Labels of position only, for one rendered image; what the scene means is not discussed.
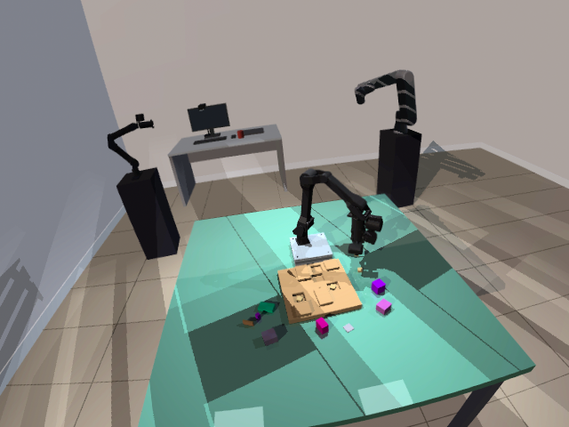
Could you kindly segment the green rectangular block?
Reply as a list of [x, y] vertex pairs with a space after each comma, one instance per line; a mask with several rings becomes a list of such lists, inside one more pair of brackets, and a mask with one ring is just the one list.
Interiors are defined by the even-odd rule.
[[275, 307], [276, 306], [273, 303], [260, 302], [260, 305], [258, 307], [258, 311], [273, 313]]

